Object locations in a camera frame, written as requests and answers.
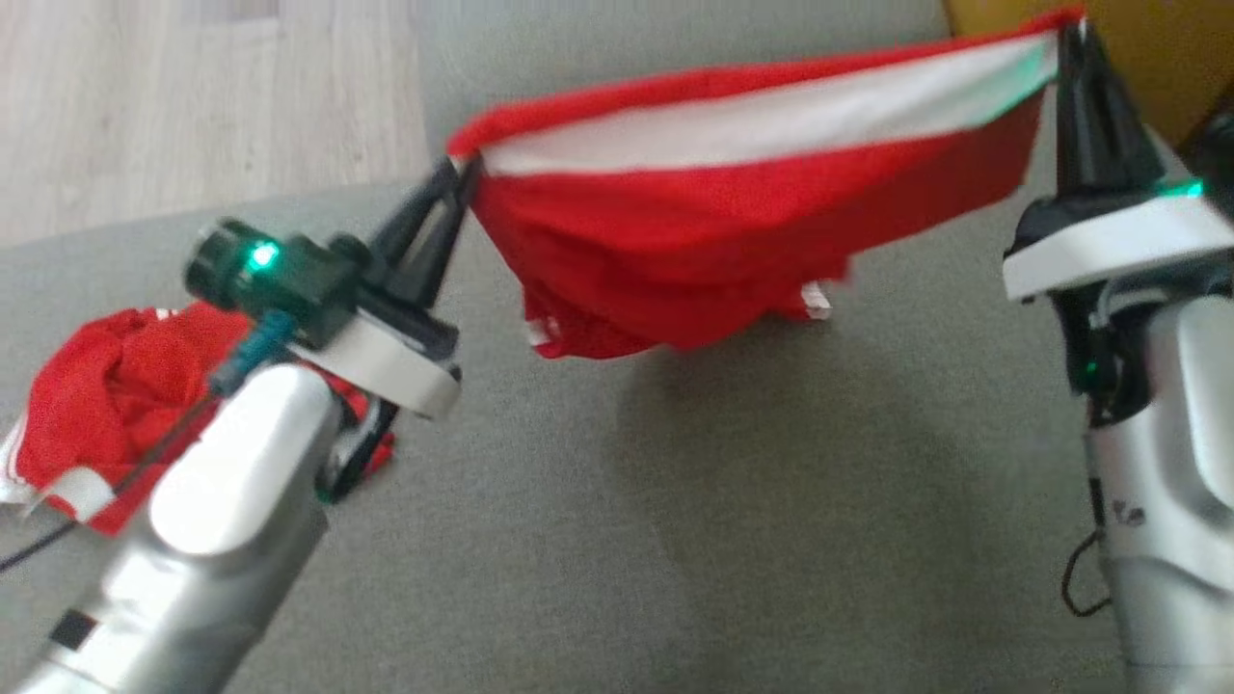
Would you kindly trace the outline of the yellow upholstered cushion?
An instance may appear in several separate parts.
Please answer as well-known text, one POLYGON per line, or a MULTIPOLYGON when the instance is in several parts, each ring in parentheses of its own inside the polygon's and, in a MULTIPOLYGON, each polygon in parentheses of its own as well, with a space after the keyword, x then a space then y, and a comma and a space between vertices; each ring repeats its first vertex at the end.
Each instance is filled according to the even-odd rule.
POLYGON ((1081 6, 1146 122, 1181 148, 1234 98, 1234 0, 942 0, 953 35, 996 35, 1081 6))

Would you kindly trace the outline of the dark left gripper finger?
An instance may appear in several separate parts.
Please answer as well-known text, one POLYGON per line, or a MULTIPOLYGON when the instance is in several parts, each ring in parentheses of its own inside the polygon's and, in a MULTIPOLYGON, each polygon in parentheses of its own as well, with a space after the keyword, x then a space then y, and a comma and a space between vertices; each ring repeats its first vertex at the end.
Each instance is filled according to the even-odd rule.
POLYGON ((369 242, 373 263, 384 268, 397 267, 438 206, 443 206, 443 216, 431 233, 445 233, 447 228, 457 233, 464 215, 463 191, 464 165, 441 159, 376 228, 369 242))
POLYGON ((442 212, 410 262, 410 303, 434 305, 459 238, 462 224, 469 211, 479 177, 479 161, 445 159, 449 172, 443 193, 436 195, 442 212))

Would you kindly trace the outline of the small grey sofa cushion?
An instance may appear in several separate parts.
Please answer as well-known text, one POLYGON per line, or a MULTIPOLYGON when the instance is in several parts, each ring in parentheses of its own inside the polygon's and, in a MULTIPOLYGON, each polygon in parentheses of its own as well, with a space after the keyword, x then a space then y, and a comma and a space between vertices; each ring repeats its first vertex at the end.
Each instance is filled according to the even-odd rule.
POLYGON ((413 17, 432 156, 513 98, 951 33, 942 0, 413 0, 413 17))

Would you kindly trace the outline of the red basketball shorts white stripe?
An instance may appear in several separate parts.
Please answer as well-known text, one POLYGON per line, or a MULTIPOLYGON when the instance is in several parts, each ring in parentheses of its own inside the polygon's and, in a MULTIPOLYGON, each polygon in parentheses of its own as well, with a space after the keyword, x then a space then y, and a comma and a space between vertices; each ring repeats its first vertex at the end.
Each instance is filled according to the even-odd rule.
POLYGON ((544 359, 821 319, 851 258, 1009 198, 1060 32, 692 70, 497 105, 450 136, 544 359))

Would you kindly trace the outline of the red Bulls jersey white sleeves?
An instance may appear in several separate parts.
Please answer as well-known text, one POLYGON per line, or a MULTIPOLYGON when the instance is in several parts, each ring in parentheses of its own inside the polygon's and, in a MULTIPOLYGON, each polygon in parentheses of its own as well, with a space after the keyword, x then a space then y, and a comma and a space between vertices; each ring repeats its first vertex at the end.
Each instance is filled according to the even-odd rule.
POLYGON ((0 504, 48 504, 114 536, 146 503, 167 466, 126 491, 112 488, 183 414, 251 321, 204 303, 128 307, 72 333, 36 375, 25 412, 0 443, 0 504))

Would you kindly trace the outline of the large grey sofa seat cushion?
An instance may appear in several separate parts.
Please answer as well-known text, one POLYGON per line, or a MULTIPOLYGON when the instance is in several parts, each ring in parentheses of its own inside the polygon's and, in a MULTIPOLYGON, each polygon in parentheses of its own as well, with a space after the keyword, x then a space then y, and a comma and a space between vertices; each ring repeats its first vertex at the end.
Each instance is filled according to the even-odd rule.
POLYGON ((228 694, 1124 694, 1067 614, 1083 404, 1002 254, 1053 191, 860 254, 826 322, 543 361, 468 220, 449 417, 331 527, 228 694))

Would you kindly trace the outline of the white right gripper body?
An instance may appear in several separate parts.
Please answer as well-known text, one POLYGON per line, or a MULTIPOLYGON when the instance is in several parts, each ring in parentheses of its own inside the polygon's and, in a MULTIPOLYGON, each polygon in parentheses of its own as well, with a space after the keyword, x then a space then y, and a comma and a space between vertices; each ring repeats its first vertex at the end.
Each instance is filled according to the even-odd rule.
POLYGON ((1234 224, 1203 198, 1199 183, 1190 183, 1128 209, 1062 226, 1009 254, 1002 263, 1002 280, 1006 298, 1019 303, 1232 249, 1234 224))

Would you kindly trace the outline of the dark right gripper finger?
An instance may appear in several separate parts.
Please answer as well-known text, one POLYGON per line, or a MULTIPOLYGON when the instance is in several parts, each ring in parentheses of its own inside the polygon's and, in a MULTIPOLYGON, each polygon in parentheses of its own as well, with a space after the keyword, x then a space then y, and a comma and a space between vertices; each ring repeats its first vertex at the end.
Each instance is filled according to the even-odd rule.
POLYGON ((1102 185, 1092 191, 1137 191, 1153 186, 1165 174, 1164 164, 1141 122, 1137 101, 1111 62, 1095 25, 1085 21, 1088 47, 1098 61, 1099 115, 1108 159, 1102 185))
POLYGON ((1088 47, 1086 23, 1067 23, 1059 32, 1058 193, 1080 194, 1102 185, 1108 159, 1099 115, 1098 61, 1088 47))

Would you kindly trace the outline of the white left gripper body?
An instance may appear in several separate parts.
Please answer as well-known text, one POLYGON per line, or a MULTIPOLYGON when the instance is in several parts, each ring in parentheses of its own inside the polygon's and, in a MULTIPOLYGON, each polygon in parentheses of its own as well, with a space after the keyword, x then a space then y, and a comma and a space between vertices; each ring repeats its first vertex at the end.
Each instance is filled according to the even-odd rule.
POLYGON ((424 420, 455 405, 458 331, 374 295, 357 270, 290 270, 289 311, 301 361, 424 420))

